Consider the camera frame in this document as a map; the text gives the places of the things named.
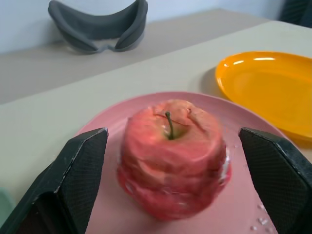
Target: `gray sleep mask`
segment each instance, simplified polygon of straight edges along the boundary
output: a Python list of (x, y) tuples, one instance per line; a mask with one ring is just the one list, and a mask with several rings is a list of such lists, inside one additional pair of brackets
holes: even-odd
[[(125, 51), (136, 46), (146, 23), (148, 4), (136, 0), (127, 8), (112, 15), (93, 16), (77, 11), (61, 2), (52, 0), (48, 12), (63, 39), (75, 50), (85, 53), (100, 53), (106, 49)], [(97, 47), (92, 40), (118, 39), (116, 45)]]

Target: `teal object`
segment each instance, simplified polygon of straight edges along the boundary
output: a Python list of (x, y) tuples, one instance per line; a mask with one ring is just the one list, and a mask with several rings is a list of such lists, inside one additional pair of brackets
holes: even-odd
[(0, 188), (0, 228), (15, 208), (15, 202), (5, 188)]

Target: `tabletop surface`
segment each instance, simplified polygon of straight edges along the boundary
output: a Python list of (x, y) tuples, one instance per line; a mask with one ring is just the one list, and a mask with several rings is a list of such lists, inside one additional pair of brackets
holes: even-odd
[[(0, 186), (20, 200), (66, 141), (105, 108), (136, 95), (191, 91), (225, 98), (215, 66), (271, 50), (312, 57), (312, 30), (213, 10), (149, 24), (135, 50), (78, 55), (55, 44), (0, 56)], [(312, 161), (312, 150), (301, 148)]]

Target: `orange plate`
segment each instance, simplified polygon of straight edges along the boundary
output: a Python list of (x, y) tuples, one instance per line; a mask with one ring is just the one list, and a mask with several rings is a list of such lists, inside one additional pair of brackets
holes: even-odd
[(222, 92), (290, 137), (312, 142), (312, 59), (252, 51), (222, 60), (216, 69)]

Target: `apple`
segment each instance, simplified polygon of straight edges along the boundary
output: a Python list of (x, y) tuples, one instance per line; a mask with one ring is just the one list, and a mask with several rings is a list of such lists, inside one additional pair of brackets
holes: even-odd
[(117, 169), (120, 186), (160, 220), (206, 209), (231, 177), (222, 127), (184, 100), (169, 100), (128, 119)]

